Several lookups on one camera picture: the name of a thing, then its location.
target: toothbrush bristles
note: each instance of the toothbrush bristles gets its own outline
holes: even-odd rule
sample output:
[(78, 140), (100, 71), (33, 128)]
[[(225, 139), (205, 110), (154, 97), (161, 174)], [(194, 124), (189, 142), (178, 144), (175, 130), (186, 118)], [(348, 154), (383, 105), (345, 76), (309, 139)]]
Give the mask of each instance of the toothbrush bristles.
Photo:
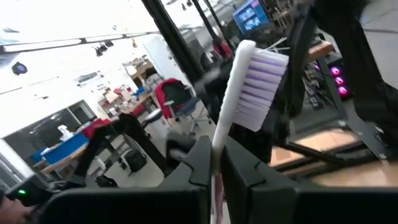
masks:
[(267, 50), (255, 49), (249, 63), (234, 123), (258, 131), (267, 116), (289, 58)]

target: floor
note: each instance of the floor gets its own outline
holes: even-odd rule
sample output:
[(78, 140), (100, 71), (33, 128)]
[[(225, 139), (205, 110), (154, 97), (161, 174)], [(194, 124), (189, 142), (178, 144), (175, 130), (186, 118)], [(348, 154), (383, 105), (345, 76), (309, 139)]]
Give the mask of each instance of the floor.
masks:
[[(397, 19), (391, 19), (392, 17), (398, 18), (398, 12), (395, 11), (395, 7), (398, 1), (381, 1), (382, 3), (376, 6), (371, 6), (366, 10), (366, 15), (363, 17), (364, 27), (380, 27), (380, 24), (393, 24), (391, 21), (396, 21)], [(381, 46), (383, 41), (377, 41), (378, 38), (386, 39), (387, 34), (384, 37), (376, 38), (374, 33), (367, 32), (369, 44), (372, 49), (376, 51), (375, 57), (379, 66), (382, 67), (381, 70), (386, 70), (390, 72), (391, 65), (385, 62), (379, 62), (380, 58), (385, 58), (380, 51), (389, 46)], [(333, 39), (329, 36), (328, 40), (333, 42)], [(390, 52), (396, 54), (396, 50), (390, 50)], [(386, 81), (391, 82), (391, 85), (398, 87), (398, 81), (394, 77), (384, 77)], [(171, 123), (174, 130), (181, 131), (187, 130), (187, 125), (189, 121), (181, 121), (179, 123)], [(214, 134), (215, 126), (214, 124), (202, 123), (197, 131), (197, 137), (201, 135), (212, 136)], [(147, 132), (151, 133), (154, 137), (152, 138), (154, 144), (159, 148), (159, 151), (164, 154), (164, 139), (157, 139), (153, 130), (150, 127), (147, 128)], [(356, 140), (356, 136), (349, 132), (343, 132), (338, 129), (324, 131), (322, 133), (314, 134), (306, 138), (300, 139), (297, 142), (308, 147), (318, 149), (320, 151), (327, 151), (330, 148), (348, 144)], [(301, 155), (294, 154), (292, 152), (286, 151), (285, 149), (275, 148), (272, 155), (271, 165), (281, 164), (283, 162), (291, 161), (301, 157)], [(324, 174), (317, 176), (312, 179), (313, 182), (322, 185), (333, 185), (333, 186), (396, 186), (398, 185), (398, 176), (395, 173), (398, 171), (398, 162), (386, 163), (386, 162), (372, 162), (370, 164), (365, 164), (362, 166), (357, 166), (349, 169), (339, 170), (329, 174)], [(107, 172), (106, 175), (112, 177), (121, 187), (155, 187), (162, 182), (163, 176), (158, 167), (148, 158), (148, 163), (138, 172), (134, 173), (128, 177), (129, 171), (122, 170), (118, 165), (113, 165), (112, 168)], [(224, 206), (224, 213), (228, 212), (226, 206)], [(228, 216), (225, 215), (224, 223), (229, 223)]]

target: wooden desk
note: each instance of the wooden desk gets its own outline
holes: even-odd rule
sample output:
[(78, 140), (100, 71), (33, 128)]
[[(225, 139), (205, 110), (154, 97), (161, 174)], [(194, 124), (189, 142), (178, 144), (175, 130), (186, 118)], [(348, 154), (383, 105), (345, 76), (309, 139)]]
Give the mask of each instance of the wooden desk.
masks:
[(128, 111), (123, 111), (123, 110), (122, 110), (122, 112), (123, 112), (123, 113), (130, 113), (130, 112), (134, 111), (134, 110), (135, 110), (138, 106), (140, 106), (141, 104), (144, 104), (145, 109), (150, 113), (150, 112), (151, 112), (151, 109), (145, 104), (145, 102), (146, 102), (147, 100), (152, 100), (153, 104), (156, 105), (156, 102), (154, 101), (153, 97), (155, 97), (155, 93), (154, 93), (154, 92), (152, 92), (152, 93), (150, 93), (150, 94), (144, 93), (144, 94), (142, 94), (142, 95), (139, 97), (139, 101), (134, 101), (134, 106), (130, 107), (130, 108), (128, 109)]
[(330, 42), (327, 41), (322, 41), (322, 43), (313, 46), (308, 50), (308, 58), (307, 62), (312, 62), (320, 57), (324, 57), (328, 55), (332, 50), (334, 46)]
[(86, 149), (88, 143), (85, 143), (84, 145), (80, 146), (75, 152), (71, 153), (69, 156), (67, 156), (66, 158), (63, 158), (62, 160), (51, 164), (49, 166), (47, 166), (46, 168), (42, 169), (42, 172), (44, 174), (49, 174), (51, 171), (55, 171), (59, 168), (62, 168), (63, 166), (70, 164), (72, 161), (74, 161), (75, 159), (78, 159), (83, 152)]

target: toothbrush head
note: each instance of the toothbrush head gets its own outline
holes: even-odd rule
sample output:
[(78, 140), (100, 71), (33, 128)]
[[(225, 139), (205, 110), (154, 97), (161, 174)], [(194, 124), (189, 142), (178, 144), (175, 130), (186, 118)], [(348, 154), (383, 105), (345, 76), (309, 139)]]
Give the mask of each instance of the toothbrush head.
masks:
[[(233, 122), (256, 132), (261, 128), (267, 116), (289, 58), (286, 55), (257, 49), (253, 47), (254, 42), (242, 44), (245, 49), (250, 49), (250, 47), (251, 49), (250, 54), (237, 51), (231, 72), (231, 79), (235, 75), (244, 77), (241, 87), (234, 88), (235, 91), (239, 90), (239, 97)], [(240, 67), (239, 72), (243, 72), (244, 67), (244, 73), (237, 74), (238, 70), (234, 67)]]

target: computer monitor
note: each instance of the computer monitor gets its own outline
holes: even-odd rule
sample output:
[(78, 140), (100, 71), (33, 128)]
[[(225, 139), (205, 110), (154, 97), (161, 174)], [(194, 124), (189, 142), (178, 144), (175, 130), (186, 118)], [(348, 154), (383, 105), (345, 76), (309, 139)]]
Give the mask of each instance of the computer monitor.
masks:
[(243, 35), (270, 23), (259, 0), (249, 0), (232, 14)]

